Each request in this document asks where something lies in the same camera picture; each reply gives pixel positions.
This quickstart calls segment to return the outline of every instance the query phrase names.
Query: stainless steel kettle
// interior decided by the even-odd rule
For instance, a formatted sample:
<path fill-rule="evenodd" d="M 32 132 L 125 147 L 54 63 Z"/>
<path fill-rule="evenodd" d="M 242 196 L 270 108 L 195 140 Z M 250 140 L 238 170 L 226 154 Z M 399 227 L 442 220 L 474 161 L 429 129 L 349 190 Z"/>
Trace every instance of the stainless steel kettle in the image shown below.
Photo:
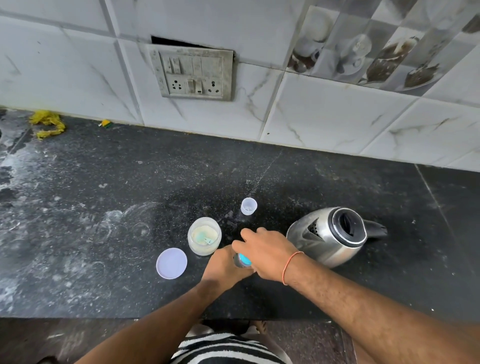
<path fill-rule="evenodd" d="M 368 238 L 387 236 L 385 226 L 346 207 L 328 207 L 295 221 L 287 239 L 310 258 L 333 268 L 352 258 Z"/>

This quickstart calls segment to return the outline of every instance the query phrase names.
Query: dirty switch plate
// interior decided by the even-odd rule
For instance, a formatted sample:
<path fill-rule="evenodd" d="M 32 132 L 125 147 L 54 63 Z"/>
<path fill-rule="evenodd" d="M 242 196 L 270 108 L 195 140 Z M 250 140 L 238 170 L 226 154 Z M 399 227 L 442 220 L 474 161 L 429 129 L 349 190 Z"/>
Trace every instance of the dirty switch plate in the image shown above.
<path fill-rule="evenodd" d="M 163 97 L 231 100 L 233 51 L 149 45 Z"/>

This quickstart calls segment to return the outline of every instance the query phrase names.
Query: kettle handle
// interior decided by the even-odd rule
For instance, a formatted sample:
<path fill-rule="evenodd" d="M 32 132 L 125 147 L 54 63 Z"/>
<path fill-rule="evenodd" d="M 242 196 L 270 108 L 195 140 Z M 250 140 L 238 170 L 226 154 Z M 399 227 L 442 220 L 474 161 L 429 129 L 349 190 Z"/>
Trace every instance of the kettle handle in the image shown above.
<path fill-rule="evenodd" d="M 388 235 L 387 228 L 375 221 L 364 220 L 367 238 L 384 238 Z"/>

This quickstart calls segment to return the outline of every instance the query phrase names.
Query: left hand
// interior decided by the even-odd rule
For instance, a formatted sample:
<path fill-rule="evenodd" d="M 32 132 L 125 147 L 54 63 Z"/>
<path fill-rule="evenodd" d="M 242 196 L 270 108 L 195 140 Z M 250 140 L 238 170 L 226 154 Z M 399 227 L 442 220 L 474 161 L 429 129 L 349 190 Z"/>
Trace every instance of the left hand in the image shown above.
<path fill-rule="evenodd" d="M 215 250 L 208 261 L 202 280 L 217 282 L 222 292 L 253 274 L 252 268 L 239 268 L 233 262 L 235 251 L 231 245 Z"/>

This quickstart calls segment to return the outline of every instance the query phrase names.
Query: striped shirt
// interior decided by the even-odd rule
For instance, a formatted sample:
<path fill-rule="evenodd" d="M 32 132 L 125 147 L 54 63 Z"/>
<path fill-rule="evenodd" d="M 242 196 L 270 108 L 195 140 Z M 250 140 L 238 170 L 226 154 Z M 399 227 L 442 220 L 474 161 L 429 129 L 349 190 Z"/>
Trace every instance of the striped shirt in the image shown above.
<path fill-rule="evenodd" d="M 234 334 L 205 334 L 184 340 L 170 364 L 285 364 L 258 341 Z"/>

